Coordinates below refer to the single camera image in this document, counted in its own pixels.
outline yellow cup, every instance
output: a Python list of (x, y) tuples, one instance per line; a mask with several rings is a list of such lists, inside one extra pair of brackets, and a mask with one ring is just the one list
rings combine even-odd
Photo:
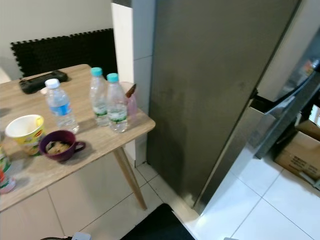
[(5, 128), (5, 134), (13, 138), (28, 155), (37, 155), (39, 143), (45, 136), (44, 118), (36, 114), (18, 117)]

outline stainless steel refrigerator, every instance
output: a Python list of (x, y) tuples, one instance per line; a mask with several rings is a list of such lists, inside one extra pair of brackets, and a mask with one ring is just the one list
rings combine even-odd
[(314, 29), (301, 54), (292, 54), (295, 60), (285, 66), (293, 66), (288, 76), (268, 73), (284, 56), (284, 45), (296, 41), (287, 38), (306, 8), (310, 15), (312, 7), (305, 5), (299, 0), (157, 1), (149, 105), (156, 127), (148, 134), (147, 161), (199, 214), (245, 144), (266, 151), (274, 140), (268, 135), (281, 132), (283, 121), (287, 124), (319, 89), (317, 76), (294, 84), (289, 79)]

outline table leg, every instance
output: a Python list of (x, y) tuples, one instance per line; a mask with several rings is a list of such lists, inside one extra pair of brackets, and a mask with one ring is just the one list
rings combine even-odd
[(119, 147), (116, 150), (113, 150), (113, 154), (123, 172), (123, 175), (125, 176), (125, 179), (130, 185), (133, 193), (135, 194), (135, 197), (138, 200), (139, 205), (143, 210), (146, 210), (147, 206), (144, 197), (142, 196), (134, 171), (132, 170), (132, 167), (129, 163), (124, 149), (122, 147)]

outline bottle cap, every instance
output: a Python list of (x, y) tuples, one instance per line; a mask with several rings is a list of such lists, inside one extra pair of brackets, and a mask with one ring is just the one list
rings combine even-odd
[(118, 82), (118, 74), (117, 73), (109, 73), (106, 76), (106, 79), (109, 81), (109, 83), (116, 83)]
[(99, 77), (102, 75), (102, 68), (101, 67), (93, 67), (91, 68), (91, 75), (94, 77)]
[(60, 82), (56, 78), (49, 79), (45, 81), (44, 84), (48, 89), (55, 89), (60, 86)]

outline black game console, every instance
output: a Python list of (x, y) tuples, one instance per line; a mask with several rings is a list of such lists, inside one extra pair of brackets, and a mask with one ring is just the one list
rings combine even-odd
[(42, 75), (42, 76), (37, 76), (35, 78), (31, 79), (22, 79), (19, 81), (19, 85), (21, 87), (21, 90), (25, 94), (33, 94), (41, 89), (43, 89), (45, 85), (45, 81), (49, 79), (58, 79), (60, 83), (62, 82), (67, 82), (68, 81), (68, 76), (62, 71), (55, 70), (52, 71), (51, 73)]

